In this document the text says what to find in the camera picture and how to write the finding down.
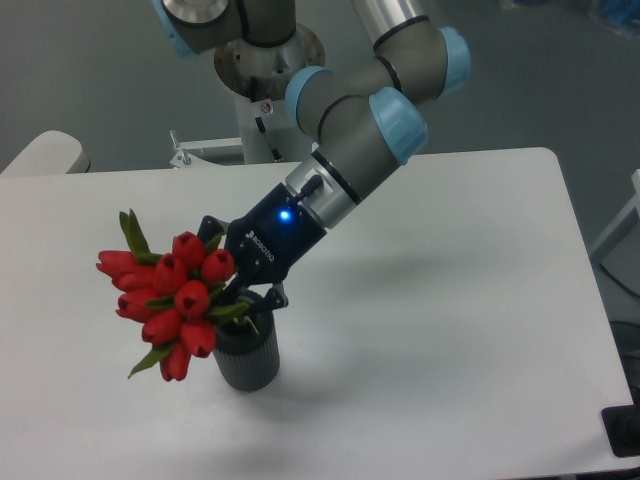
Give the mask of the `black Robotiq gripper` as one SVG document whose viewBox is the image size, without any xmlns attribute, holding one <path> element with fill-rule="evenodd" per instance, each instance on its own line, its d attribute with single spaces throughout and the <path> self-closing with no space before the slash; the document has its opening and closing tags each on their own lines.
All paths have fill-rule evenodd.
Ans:
<svg viewBox="0 0 640 480">
<path fill-rule="evenodd" d="M 230 225 L 211 215 L 202 218 L 197 237 L 207 250 L 216 250 L 225 235 L 225 249 L 234 259 L 236 279 L 223 291 L 219 304 L 245 302 L 249 307 L 243 316 L 255 318 L 289 305 L 279 282 L 326 235 L 326 229 L 294 202 L 285 185 L 278 184 Z M 249 288 L 267 283 L 273 285 L 264 295 Z"/>
</svg>

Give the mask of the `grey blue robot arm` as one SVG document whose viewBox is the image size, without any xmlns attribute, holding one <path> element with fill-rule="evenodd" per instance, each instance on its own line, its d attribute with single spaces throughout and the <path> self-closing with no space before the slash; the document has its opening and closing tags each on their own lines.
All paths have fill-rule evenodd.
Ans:
<svg viewBox="0 0 640 480">
<path fill-rule="evenodd" d="M 219 78 L 253 101 L 280 100 L 313 152 L 225 230 L 235 278 L 215 282 L 208 315 L 283 308 L 291 266 L 427 141 L 420 104 L 471 73 L 465 39 L 419 1 L 358 1 L 374 58 L 348 75 L 308 56 L 291 1 L 158 1 L 181 56 L 213 51 Z"/>
</svg>

